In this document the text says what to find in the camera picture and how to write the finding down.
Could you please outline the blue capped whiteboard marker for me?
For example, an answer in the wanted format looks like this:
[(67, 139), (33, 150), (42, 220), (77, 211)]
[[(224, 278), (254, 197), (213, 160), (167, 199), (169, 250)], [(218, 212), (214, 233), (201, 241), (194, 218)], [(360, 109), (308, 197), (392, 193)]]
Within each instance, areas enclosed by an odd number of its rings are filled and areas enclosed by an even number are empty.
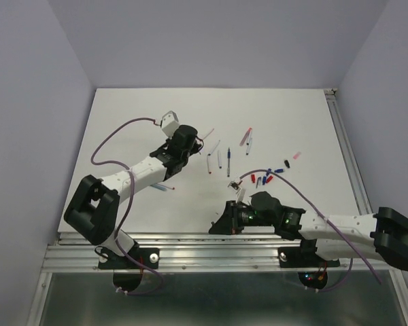
[(247, 156), (250, 154), (251, 146), (252, 146), (252, 139), (250, 139), (250, 141), (247, 144), (247, 148), (246, 148), (246, 151), (245, 151), (245, 154)]
[(218, 140), (213, 146), (212, 146), (212, 148), (209, 150), (209, 152), (208, 152), (208, 156), (211, 156), (214, 152), (215, 152), (215, 150), (217, 149), (217, 147), (219, 146), (219, 144), (220, 144), (220, 140)]

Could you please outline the blue ballpoint pen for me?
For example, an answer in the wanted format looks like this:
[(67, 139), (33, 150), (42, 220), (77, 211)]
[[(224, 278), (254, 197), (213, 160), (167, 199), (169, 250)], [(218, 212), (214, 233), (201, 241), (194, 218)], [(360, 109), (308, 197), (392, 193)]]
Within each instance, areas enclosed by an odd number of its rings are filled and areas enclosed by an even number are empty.
[(228, 147), (227, 149), (227, 169), (226, 169), (227, 177), (231, 175), (231, 149)]

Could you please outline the pink highlighter pen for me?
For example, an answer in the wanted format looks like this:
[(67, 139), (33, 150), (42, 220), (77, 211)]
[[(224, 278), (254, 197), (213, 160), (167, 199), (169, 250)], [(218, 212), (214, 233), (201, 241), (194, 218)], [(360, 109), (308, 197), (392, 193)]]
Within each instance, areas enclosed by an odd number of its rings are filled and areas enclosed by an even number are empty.
[(246, 133), (244, 134), (244, 136), (243, 136), (241, 142), (239, 143), (240, 146), (243, 146), (244, 144), (246, 144), (247, 140), (249, 139), (249, 135), (250, 135), (250, 133), (251, 133), (251, 130), (252, 130), (251, 128), (248, 128), (248, 129), (247, 129), (247, 131), (246, 131)]

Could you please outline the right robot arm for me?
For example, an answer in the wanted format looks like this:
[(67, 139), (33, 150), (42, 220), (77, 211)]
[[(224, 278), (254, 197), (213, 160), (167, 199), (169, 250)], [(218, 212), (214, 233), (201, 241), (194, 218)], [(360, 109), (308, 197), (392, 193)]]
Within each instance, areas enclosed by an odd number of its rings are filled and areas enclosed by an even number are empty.
[(299, 246), (283, 250), (283, 268), (335, 267), (339, 259), (365, 258), (408, 272), (408, 218), (388, 207), (368, 215), (322, 217), (258, 192), (248, 204), (226, 202), (209, 233), (237, 235), (247, 227), (272, 227), (284, 240), (299, 240)]

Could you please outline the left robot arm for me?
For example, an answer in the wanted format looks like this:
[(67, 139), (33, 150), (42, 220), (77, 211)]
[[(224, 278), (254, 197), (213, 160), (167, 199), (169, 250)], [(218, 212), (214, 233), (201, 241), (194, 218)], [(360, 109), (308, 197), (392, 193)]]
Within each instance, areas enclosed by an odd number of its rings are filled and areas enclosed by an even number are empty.
[(102, 249), (99, 255), (107, 269), (141, 268), (148, 260), (147, 255), (139, 255), (138, 243), (122, 231), (119, 206), (132, 204), (137, 192), (178, 174), (203, 146), (192, 126), (179, 125), (166, 135), (165, 143), (140, 163), (107, 177), (84, 177), (65, 209), (65, 222)]

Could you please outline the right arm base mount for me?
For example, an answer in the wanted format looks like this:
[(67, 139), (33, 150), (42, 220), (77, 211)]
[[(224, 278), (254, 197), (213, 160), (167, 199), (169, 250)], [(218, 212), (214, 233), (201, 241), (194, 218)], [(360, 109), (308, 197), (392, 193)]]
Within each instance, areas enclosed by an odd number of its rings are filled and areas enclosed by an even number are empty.
[(341, 265), (338, 259), (325, 260), (314, 252), (302, 252), (300, 247), (280, 248), (278, 255), (281, 268), (336, 268)]

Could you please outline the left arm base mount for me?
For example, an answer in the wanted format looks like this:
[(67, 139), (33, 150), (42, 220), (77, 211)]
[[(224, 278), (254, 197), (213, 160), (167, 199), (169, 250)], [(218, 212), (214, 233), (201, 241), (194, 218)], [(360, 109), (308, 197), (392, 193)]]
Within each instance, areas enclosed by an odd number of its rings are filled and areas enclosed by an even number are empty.
[[(105, 247), (96, 247), (95, 253), (99, 256), (98, 269), (100, 270), (136, 270), (139, 266), (127, 257), (118, 256)], [(128, 252), (134, 260), (151, 269), (158, 269), (159, 248), (133, 248)]]

